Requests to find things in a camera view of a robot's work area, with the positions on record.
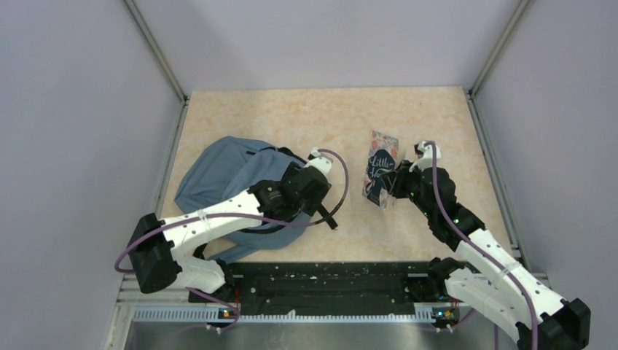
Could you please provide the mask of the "blue grey backpack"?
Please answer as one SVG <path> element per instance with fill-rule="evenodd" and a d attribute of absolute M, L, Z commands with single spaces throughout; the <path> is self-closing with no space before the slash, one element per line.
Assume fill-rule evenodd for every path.
<path fill-rule="evenodd" d="M 225 136 L 209 145 L 181 180 L 174 201 L 184 214 L 236 196 L 261 180 L 280 180 L 290 163 L 307 161 L 286 147 L 266 141 Z M 304 227 L 265 223 L 225 236 L 235 245 L 210 258 L 234 263 L 263 249 L 282 249 Z"/>

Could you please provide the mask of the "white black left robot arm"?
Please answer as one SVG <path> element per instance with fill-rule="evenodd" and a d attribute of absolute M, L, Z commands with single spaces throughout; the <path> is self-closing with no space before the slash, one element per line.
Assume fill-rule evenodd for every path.
<path fill-rule="evenodd" d="M 196 257 L 195 250 L 265 223 L 298 226 L 296 217 L 313 216 L 329 192 L 331 167 L 331 159 L 318 156 L 303 167 L 292 163 L 278 181 L 262 180 L 213 206 L 166 219 L 144 215 L 125 252 L 140 292 L 152 294 L 177 286 L 198 289 L 216 301 L 229 299 L 234 283 L 222 264 Z"/>

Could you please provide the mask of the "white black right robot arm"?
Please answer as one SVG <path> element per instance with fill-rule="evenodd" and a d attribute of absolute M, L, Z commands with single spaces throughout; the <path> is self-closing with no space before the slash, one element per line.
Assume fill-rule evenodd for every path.
<path fill-rule="evenodd" d="M 381 176 L 386 192 L 410 200 L 431 233 L 464 261 L 435 258 L 427 290 L 436 300 L 454 298 L 502 329 L 519 349 L 584 349 L 591 310 L 567 300 L 513 258 L 485 223 L 458 202 L 455 183 L 443 168 L 419 170 L 404 161 Z"/>

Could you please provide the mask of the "floral patterned small item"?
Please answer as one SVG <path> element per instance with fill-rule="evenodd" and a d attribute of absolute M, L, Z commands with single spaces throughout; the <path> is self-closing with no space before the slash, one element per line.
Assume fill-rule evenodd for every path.
<path fill-rule="evenodd" d="M 387 209 L 389 202 L 383 175 L 396 169 L 400 152 L 398 138 L 379 131 L 372 132 L 362 195 L 381 209 Z"/>

